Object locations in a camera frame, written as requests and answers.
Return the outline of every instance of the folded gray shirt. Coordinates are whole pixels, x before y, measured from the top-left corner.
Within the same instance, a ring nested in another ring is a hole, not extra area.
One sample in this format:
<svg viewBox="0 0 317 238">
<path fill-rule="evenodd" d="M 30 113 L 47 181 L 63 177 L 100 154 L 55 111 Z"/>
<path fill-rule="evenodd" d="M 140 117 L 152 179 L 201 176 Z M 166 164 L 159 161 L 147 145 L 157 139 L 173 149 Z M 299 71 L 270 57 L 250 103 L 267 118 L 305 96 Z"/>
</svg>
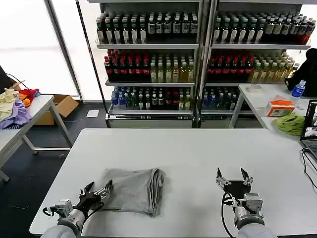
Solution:
<svg viewBox="0 0 317 238">
<path fill-rule="evenodd" d="M 95 182 L 94 191 L 112 179 L 113 191 L 104 198 L 103 211 L 130 211 L 154 217 L 159 214 L 164 172 L 158 168 L 138 171 L 106 169 Z"/>
</svg>

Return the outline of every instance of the white table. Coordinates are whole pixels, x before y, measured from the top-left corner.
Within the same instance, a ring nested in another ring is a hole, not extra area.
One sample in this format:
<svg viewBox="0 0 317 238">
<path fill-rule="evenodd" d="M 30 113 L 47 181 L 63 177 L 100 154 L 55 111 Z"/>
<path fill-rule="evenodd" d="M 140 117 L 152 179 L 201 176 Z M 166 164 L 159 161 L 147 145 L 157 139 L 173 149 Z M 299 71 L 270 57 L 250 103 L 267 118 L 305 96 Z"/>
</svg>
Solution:
<svg viewBox="0 0 317 238">
<path fill-rule="evenodd" d="M 281 96 L 288 101 L 294 100 L 291 96 L 290 91 L 287 89 L 286 85 L 261 84 L 262 89 L 258 93 L 249 92 L 248 88 L 250 86 L 251 86 L 250 84 L 239 85 L 240 96 L 238 98 L 236 108 L 233 112 L 233 115 L 229 124 L 229 128 L 234 128 L 238 115 L 241 110 L 241 106 L 243 104 L 243 101 L 245 100 L 263 128 L 269 129 L 271 132 L 275 134 L 279 134 L 286 138 L 290 138 L 290 139 L 298 141 L 300 139 L 299 136 L 288 135 L 284 131 L 280 130 L 277 126 L 274 125 L 273 121 L 277 119 L 277 117 L 267 117 L 263 113 L 263 108 L 266 107 L 268 102 L 270 100 L 273 100 L 276 96 Z M 297 106 L 295 109 L 295 112 L 305 116 L 310 99 L 314 99 L 314 98 L 304 98 L 304 97 L 300 98 L 299 101 L 296 102 L 295 104 L 295 106 Z"/>
<path fill-rule="evenodd" d="M 32 116 L 32 119 L 27 124 L 25 124 L 20 129 L 16 130 L 0 130 L 0 168 L 7 162 L 10 156 L 21 146 L 22 141 L 24 141 L 31 148 L 34 154 L 36 154 L 40 150 L 70 151 L 73 142 L 70 139 L 67 128 L 63 120 L 61 119 L 56 109 L 56 106 L 54 105 L 53 99 L 53 95 L 40 95 L 39 97 L 34 98 L 31 106 L 27 108 L 27 111 Z M 69 148 L 34 147 L 30 140 L 26 137 L 25 133 L 36 123 L 36 121 L 47 110 L 50 110 L 50 112 L 52 113 L 54 120 L 61 129 Z M 9 177 L 0 170 L 0 179 L 8 181 Z"/>
<path fill-rule="evenodd" d="M 57 224 L 44 207 L 60 199 L 79 201 L 81 188 L 106 168 L 166 172 L 161 214 L 98 212 L 84 237 L 228 237 L 220 216 L 223 191 L 215 183 L 220 167 L 227 179 L 242 179 L 240 167 L 254 177 L 252 192 L 264 205 L 266 225 L 277 235 L 317 233 L 317 195 L 303 173 L 298 142 L 267 129 L 84 129 L 59 170 L 31 227 L 43 234 Z M 314 180 L 317 175 L 308 167 Z M 224 217 L 233 235 L 234 214 Z"/>
</svg>

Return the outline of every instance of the tissue box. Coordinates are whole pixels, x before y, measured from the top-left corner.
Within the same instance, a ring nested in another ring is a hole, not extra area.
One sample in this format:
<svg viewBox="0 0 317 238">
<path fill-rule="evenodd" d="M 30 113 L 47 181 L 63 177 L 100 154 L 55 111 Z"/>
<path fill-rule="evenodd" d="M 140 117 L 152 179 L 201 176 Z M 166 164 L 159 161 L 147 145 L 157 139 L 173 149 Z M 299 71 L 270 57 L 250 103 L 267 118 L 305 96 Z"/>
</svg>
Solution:
<svg viewBox="0 0 317 238">
<path fill-rule="evenodd" d="M 283 117 L 294 111 L 295 107 L 290 101 L 269 101 L 266 107 L 268 117 Z"/>
</svg>

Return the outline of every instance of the laptop screen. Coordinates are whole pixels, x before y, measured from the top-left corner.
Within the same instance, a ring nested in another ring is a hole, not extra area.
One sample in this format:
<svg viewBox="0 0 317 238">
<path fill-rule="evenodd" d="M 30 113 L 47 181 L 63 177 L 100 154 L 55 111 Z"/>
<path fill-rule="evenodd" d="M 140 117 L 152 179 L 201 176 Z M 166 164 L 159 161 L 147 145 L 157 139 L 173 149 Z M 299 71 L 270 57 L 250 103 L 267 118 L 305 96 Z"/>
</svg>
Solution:
<svg viewBox="0 0 317 238">
<path fill-rule="evenodd" d="M 301 139 L 317 139 L 317 100 L 310 100 Z"/>
</svg>

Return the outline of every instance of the cardboard box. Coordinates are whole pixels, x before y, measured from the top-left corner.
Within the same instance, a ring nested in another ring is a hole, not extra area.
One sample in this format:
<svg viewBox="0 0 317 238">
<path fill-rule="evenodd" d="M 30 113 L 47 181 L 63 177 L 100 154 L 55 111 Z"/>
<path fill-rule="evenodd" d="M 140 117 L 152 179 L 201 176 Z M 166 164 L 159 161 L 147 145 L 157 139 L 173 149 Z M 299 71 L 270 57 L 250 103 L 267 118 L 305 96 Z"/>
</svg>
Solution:
<svg viewBox="0 0 317 238">
<path fill-rule="evenodd" d="M 62 119 L 66 118 L 79 105 L 68 95 L 54 94 L 53 102 Z M 54 118 L 51 112 L 45 112 L 35 125 L 54 125 Z"/>
</svg>

